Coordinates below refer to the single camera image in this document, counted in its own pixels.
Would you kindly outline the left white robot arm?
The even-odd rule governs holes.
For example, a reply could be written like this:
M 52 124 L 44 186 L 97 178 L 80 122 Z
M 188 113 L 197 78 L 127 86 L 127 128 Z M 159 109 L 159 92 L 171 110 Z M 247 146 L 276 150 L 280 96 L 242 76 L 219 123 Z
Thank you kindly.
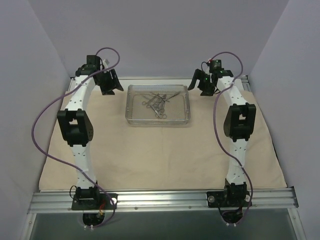
M 101 197 L 90 154 L 94 127 L 86 109 L 96 86 L 100 88 L 103 96 L 114 95 L 114 90 L 124 90 L 116 71 L 107 70 L 107 67 L 107 61 L 98 55 L 87 55 L 86 63 L 75 73 L 75 86 L 70 91 L 71 98 L 68 104 L 57 113 L 62 138 L 70 146 L 75 157 L 78 180 L 74 199 L 83 199 L 83 204 L 90 210 L 100 206 Z

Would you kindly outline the steel ring-handled clamp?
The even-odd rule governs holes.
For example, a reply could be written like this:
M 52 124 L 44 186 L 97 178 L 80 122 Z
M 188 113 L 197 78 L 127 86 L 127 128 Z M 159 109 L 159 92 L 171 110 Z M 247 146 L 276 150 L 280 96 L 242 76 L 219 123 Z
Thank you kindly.
M 164 105 L 166 103 L 166 99 L 167 99 L 167 94 L 163 94 L 162 96 L 160 96 L 155 103 L 153 104 L 153 107 L 155 108 L 156 111 L 158 111 L 159 113 L 163 113 L 164 112 Z

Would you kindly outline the wire mesh instrument tray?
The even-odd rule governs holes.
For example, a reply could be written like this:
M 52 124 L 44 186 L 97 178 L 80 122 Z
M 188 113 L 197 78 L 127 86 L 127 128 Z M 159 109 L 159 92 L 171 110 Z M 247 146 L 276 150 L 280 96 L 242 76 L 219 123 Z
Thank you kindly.
M 183 126 L 191 119 L 188 88 L 182 84 L 129 85 L 125 118 L 133 126 Z

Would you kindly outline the steel scissors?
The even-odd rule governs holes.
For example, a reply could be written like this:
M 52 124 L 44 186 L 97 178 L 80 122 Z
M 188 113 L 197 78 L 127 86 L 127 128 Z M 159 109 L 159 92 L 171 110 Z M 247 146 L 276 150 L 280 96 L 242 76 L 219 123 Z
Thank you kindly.
M 162 102 L 163 98 L 159 94 L 142 94 L 143 98 L 142 105 L 143 106 L 153 106 Z

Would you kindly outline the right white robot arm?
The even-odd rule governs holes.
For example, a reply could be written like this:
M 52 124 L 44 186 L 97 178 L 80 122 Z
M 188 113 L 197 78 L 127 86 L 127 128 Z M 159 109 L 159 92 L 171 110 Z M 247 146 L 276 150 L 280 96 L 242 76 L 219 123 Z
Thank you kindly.
M 254 131 L 256 106 L 248 103 L 233 81 L 234 75 L 222 67 L 220 59 L 205 63 L 207 70 L 194 71 L 188 90 L 193 90 L 196 82 L 201 96 L 213 96 L 215 91 L 222 92 L 228 110 L 223 123 L 224 135 L 229 138 L 229 168 L 225 179 L 223 203 L 234 206 L 245 199 L 247 191 L 246 175 L 243 171 L 248 141 Z

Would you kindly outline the steel ring-handled forceps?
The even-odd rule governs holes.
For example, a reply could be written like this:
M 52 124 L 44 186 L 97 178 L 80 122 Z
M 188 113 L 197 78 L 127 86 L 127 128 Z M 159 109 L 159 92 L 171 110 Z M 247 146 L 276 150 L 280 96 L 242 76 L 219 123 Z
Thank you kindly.
M 150 106 L 155 112 L 155 117 L 158 119 L 166 119 L 167 115 L 165 114 L 165 104 L 167 100 L 167 95 L 155 95 L 152 105 Z

